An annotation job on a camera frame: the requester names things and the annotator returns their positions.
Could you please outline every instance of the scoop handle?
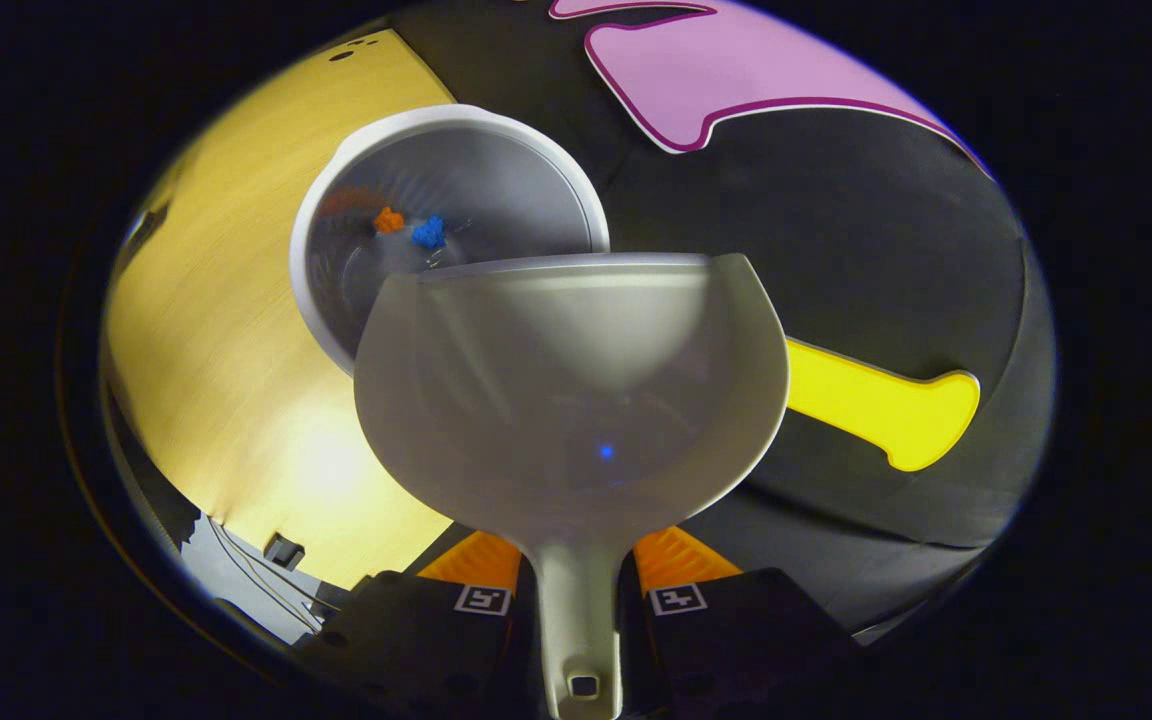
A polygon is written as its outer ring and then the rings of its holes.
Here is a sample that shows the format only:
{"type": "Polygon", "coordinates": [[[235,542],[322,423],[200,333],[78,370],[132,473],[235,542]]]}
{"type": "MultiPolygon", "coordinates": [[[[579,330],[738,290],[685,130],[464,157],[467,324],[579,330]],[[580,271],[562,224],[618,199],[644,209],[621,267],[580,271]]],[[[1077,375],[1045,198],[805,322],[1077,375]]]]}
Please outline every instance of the scoop handle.
{"type": "Polygon", "coordinates": [[[628,547],[553,544],[529,553],[540,605],[545,700],[554,720],[621,714],[616,578],[628,547]]]}

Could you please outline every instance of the white plastic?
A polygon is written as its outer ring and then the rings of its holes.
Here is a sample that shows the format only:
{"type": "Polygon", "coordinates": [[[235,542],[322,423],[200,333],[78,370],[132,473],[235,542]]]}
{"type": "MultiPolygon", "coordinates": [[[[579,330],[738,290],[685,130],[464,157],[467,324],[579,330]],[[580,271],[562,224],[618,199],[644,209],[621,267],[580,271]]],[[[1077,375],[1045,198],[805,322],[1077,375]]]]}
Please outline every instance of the white plastic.
{"type": "Polygon", "coordinates": [[[445,205],[456,202],[458,187],[473,190],[473,184],[492,181],[492,185],[499,187],[500,194],[507,200],[516,202],[513,206],[503,206],[503,210],[492,209],[498,215],[503,213],[516,219],[517,227],[499,228],[500,232],[515,232],[518,237],[522,251],[511,255],[607,252],[609,250],[607,218],[602,213],[602,203],[599,202],[594,184],[589,181],[589,176],[585,176],[585,172],[576,164],[576,160],[543,132],[526,127],[518,120],[488,113],[488,111],[476,108],[473,105],[462,104],[408,109],[404,113],[376,120],[374,123],[357,129],[340,142],[333,158],[328,160],[319,177],[310,184],[310,190],[301,203],[301,210],[297,211],[296,220],[291,226],[289,270],[291,271],[293,295],[296,297],[296,304],[305,318],[308,328],[314,334],[314,340],[346,372],[353,370],[353,353],[355,353],[356,347],[353,343],[346,346],[340,338],[348,333],[342,332],[340,327],[333,327],[333,324],[355,323],[355,320],[351,318],[329,318],[328,314],[324,313],[324,306],[319,305],[320,301],[314,300],[314,293],[311,288],[311,283],[324,282],[323,278],[319,276],[324,272],[339,274],[344,270],[343,263],[340,264],[342,266],[339,268],[319,268],[317,274],[314,268],[311,268],[310,256],[311,251],[314,250],[311,230],[314,228],[317,210],[319,210],[324,196],[338,185],[338,180],[346,176],[347,173],[351,173],[358,162],[393,145],[393,143],[420,136],[423,132],[448,131],[448,129],[490,132],[490,135],[503,136],[509,141],[521,143],[543,159],[540,165],[548,165],[553,172],[562,176],[571,192],[563,191],[562,195],[547,196],[543,200],[518,202],[518,196],[524,195],[524,192],[509,191],[509,183],[513,182],[516,187],[518,183],[524,183],[522,187],[525,188],[525,183],[532,179],[529,176],[529,172],[535,172],[535,168],[529,165],[529,168],[516,168],[515,172],[509,172],[509,169],[490,168],[488,162],[479,162],[467,168],[442,168],[444,172],[438,177],[403,176],[408,168],[402,164],[399,164],[397,167],[388,167],[387,170],[392,176],[389,179],[402,187],[401,192],[416,192],[420,204],[430,204],[431,211],[442,214],[445,205]],[[486,172],[494,172],[494,176],[484,177],[486,172]],[[526,228],[535,228],[537,223],[555,223],[559,218],[571,217],[582,218],[584,230],[579,237],[545,238],[539,232],[526,232],[526,228]]]}
{"type": "Polygon", "coordinates": [[[612,720],[622,561],[745,478],[788,382],[744,255],[567,255],[391,275],[355,401],[399,484],[531,561],[550,714],[612,720]]]}

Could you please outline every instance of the white scoop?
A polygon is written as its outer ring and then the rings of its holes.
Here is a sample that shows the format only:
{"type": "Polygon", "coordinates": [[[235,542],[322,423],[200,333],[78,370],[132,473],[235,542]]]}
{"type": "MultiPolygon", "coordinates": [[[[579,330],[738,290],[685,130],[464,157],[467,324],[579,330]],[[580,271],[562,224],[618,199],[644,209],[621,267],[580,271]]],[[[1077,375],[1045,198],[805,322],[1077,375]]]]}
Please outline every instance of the white scoop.
{"type": "Polygon", "coordinates": [[[600,253],[389,276],[353,378],[394,479],[535,568],[550,714],[612,720],[626,553],[745,478],[790,366],[744,255],[600,253]]]}

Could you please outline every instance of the blue object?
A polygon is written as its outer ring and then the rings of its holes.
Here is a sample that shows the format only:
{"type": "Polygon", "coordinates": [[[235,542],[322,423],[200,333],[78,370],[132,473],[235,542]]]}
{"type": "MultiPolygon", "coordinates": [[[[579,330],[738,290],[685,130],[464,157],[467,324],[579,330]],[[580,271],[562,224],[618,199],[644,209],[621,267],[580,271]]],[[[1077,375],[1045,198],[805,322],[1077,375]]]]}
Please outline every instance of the blue object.
{"type": "Polygon", "coordinates": [[[412,230],[412,242],[416,245],[427,247],[430,250],[438,250],[439,247],[447,245],[447,242],[444,241],[444,219],[430,215],[425,223],[412,230]]]}

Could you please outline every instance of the cable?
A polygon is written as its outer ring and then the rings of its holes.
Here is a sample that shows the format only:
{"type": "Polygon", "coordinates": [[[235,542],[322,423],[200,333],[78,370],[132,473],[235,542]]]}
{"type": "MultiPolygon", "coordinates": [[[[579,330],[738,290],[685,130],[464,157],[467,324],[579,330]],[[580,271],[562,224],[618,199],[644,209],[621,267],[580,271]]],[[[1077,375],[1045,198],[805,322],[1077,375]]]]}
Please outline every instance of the cable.
{"type": "Polygon", "coordinates": [[[221,535],[225,536],[225,539],[228,539],[228,541],[230,544],[230,547],[233,547],[237,552],[242,552],[243,555],[247,555],[248,558],[251,558],[256,562],[260,562],[262,568],[270,569],[270,573],[274,573],[274,577],[275,578],[282,579],[283,583],[287,583],[288,585],[291,585],[293,591],[302,593],[302,596],[306,597],[308,600],[312,600],[314,602],[319,602],[319,605],[323,605],[324,607],[329,607],[333,611],[340,612],[340,608],[338,606],[332,605],[332,602],[326,602],[325,600],[320,600],[320,598],[314,597],[314,594],[311,594],[311,593],[306,592],[305,589],[301,588],[301,585],[297,585],[296,583],[293,583],[291,578],[285,578],[282,574],[279,574],[279,573],[274,571],[273,569],[271,569],[268,564],[265,564],[265,560],[264,559],[257,558],[256,555],[252,555],[252,553],[247,552],[245,550],[243,550],[243,547],[241,546],[241,544],[237,544],[236,541],[234,541],[234,538],[229,537],[229,530],[227,530],[225,528],[220,528],[220,532],[221,532],[221,535]]]}
{"type": "Polygon", "coordinates": [[[207,516],[207,524],[210,524],[210,526],[211,526],[211,533],[214,535],[215,541],[218,541],[220,544],[220,551],[223,551],[225,555],[229,558],[229,561],[234,563],[234,568],[238,568],[238,573],[242,573],[243,575],[247,575],[247,577],[249,579],[258,579],[260,582],[260,584],[257,584],[256,586],[263,593],[265,593],[266,596],[268,596],[270,600],[273,600],[274,604],[278,605],[279,607],[282,607],[283,611],[289,612],[289,614],[291,614],[293,617],[296,617],[296,620],[298,621],[298,623],[302,623],[308,629],[310,629],[310,632],[319,632],[319,630],[317,630],[317,628],[314,628],[314,626],[311,626],[310,623],[308,623],[308,621],[305,620],[305,616],[301,615],[300,612],[297,612],[297,611],[294,609],[294,606],[288,607],[287,605],[285,605],[285,602],[287,602],[287,598],[282,598],[282,596],[278,596],[278,593],[274,592],[274,589],[270,588],[270,584],[265,583],[265,579],[262,578],[260,575],[256,574],[256,569],[255,568],[251,568],[251,573],[250,574],[248,574],[247,570],[243,570],[243,566],[238,564],[238,560],[234,559],[233,553],[229,552],[229,548],[227,546],[225,546],[223,539],[220,539],[220,533],[217,532],[217,522],[214,520],[212,520],[210,515],[207,516]]]}

